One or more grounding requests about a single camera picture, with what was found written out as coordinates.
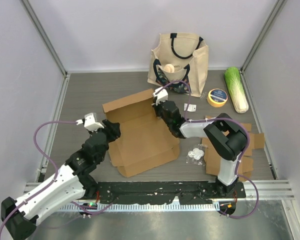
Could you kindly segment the large cardboard box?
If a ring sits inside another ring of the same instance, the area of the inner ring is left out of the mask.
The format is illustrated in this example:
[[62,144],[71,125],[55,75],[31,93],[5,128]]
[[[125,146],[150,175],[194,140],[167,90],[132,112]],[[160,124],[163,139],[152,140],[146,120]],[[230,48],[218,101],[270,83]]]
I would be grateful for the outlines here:
[[106,118],[119,123],[120,137],[109,144],[111,164],[126,178],[176,160],[180,140],[156,117],[153,89],[103,104]]

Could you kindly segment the small cardboard box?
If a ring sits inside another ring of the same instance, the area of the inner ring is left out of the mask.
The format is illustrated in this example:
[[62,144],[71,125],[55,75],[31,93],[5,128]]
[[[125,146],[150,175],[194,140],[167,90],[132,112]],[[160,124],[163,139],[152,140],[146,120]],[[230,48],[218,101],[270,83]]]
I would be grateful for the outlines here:
[[254,170],[253,150],[265,147],[265,135],[250,131],[251,124],[240,127],[228,120],[210,122],[201,142],[206,147],[205,172],[224,183],[238,175],[242,182],[250,178]]

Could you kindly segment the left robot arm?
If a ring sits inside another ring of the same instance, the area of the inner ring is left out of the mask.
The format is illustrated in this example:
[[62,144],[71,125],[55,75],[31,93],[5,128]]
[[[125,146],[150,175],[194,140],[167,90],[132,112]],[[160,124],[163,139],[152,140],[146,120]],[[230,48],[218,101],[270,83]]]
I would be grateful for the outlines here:
[[83,125],[88,139],[40,185],[17,199],[7,197],[1,202],[0,238],[7,229],[14,240],[25,240],[63,205],[96,195],[98,184],[90,173],[104,161],[109,144],[121,136],[120,124],[107,119],[98,122],[92,114],[67,124]]

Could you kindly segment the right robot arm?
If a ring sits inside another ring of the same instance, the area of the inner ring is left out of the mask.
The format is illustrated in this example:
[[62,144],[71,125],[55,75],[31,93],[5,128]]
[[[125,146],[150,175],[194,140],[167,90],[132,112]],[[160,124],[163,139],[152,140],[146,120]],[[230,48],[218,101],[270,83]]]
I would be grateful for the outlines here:
[[174,101],[154,99],[152,107],[155,115],[165,122],[174,137],[209,139],[221,157],[215,180],[216,193],[223,198],[232,194],[239,180],[240,160],[250,144],[247,130],[226,113],[215,118],[191,120],[180,114]]

